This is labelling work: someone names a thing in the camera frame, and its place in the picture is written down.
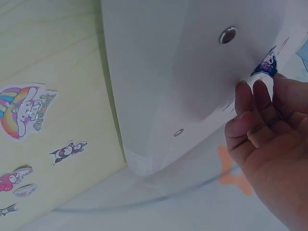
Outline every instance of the white surface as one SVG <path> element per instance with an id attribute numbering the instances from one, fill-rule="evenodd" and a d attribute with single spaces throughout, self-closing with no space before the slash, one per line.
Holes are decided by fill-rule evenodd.
<path id="1" fill-rule="evenodd" d="M 183 190 L 220 173 L 219 144 L 223 128 L 161 172 L 141 178 L 125 168 L 61 207 L 72 211 L 51 212 L 20 231 L 287 231 L 255 194 L 234 185 L 215 180 Z"/>
<path id="2" fill-rule="evenodd" d="M 168 166 L 232 117 L 222 107 L 273 47 L 285 13 L 285 0 L 103 0 L 102 6 L 123 145 L 128 166 L 140 175 Z M 230 26 L 236 38 L 219 44 Z"/>

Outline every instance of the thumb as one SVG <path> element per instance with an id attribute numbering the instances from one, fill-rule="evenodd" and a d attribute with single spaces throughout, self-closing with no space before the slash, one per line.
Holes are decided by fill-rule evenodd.
<path id="1" fill-rule="evenodd" d="M 295 111 L 308 112 L 308 83 L 288 79 L 281 74 L 274 77 L 274 92 L 282 103 Z"/>

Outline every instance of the light yellow wall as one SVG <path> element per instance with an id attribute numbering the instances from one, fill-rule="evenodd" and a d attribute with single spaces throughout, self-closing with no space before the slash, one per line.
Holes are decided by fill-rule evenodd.
<path id="1" fill-rule="evenodd" d="M 33 173 L 14 189 L 38 185 L 29 197 L 0 192 L 1 230 L 42 216 L 124 166 L 107 95 L 99 47 L 99 0 L 0 0 L 0 88 L 44 83 L 57 90 L 39 133 L 22 141 L 0 131 L 0 175 L 29 165 Z M 49 153 L 70 140 L 85 151 L 52 166 Z"/>

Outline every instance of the orange star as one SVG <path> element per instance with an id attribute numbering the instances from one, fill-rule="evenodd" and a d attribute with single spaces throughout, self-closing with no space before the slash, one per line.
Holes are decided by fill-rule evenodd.
<path id="1" fill-rule="evenodd" d="M 218 155 L 221 161 L 221 177 L 219 178 L 219 182 L 223 185 L 234 184 L 236 185 L 245 195 L 251 196 L 253 189 L 251 185 L 248 183 L 244 173 L 240 175 L 236 175 L 233 173 L 229 173 L 228 175 L 223 175 L 223 173 L 230 171 L 233 166 L 233 160 L 229 155 L 227 148 L 224 146 L 218 146 Z"/>

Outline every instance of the kuromi sticker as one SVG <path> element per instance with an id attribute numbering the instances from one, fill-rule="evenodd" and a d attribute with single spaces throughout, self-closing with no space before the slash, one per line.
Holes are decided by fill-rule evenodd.
<path id="1" fill-rule="evenodd" d="M 14 185 L 19 184 L 24 176 L 32 173 L 31 167 L 23 167 L 15 170 L 12 173 L 6 173 L 0 176 L 0 192 L 8 192 L 14 188 Z"/>
<path id="2" fill-rule="evenodd" d="M 69 156 L 73 156 L 77 153 L 84 151 L 84 146 L 86 146 L 87 144 L 88 142 L 78 142 L 74 144 L 73 141 L 70 141 L 63 148 L 58 149 L 52 153 L 49 153 L 50 155 L 54 156 L 53 165 L 61 162 L 62 160 L 68 158 Z"/>
<path id="3" fill-rule="evenodd" d="M 3 131 L 20 140 L 30 132 L 39 132 L 56 91 L 44 84 L 24 84 L 0 90 L 0 122 Z"/>
<path id="4" fill-rule="evenodd" d="M 38 186 L 36 184 L 29 184 L 19 189 L 16 189 L 13 192 L 13 195 L 17 197 L 27 197 L 27 196 L 32 195 L 36 191 L 37 188 Z"/>
<path id="5" fill-rule="evenodd" d="M 274 52 L 275 48 L 276 47 L 270 50 L 270 52 L 263 59 L 260 65 L 250 75 L 251 77 L 260 73 L 264 73 L 273 78 L 275 74 L 277 74 L 278 70 L 277 70 L 277 60 Z"/>
<path id="6" fill-rule="evenodd" d="M 18 208 L 16 208 L 17 204 L 11 205 L 9 207 L 0 209 L 0 217 L 5 217 L 7 214 L 18 211 Z"/>

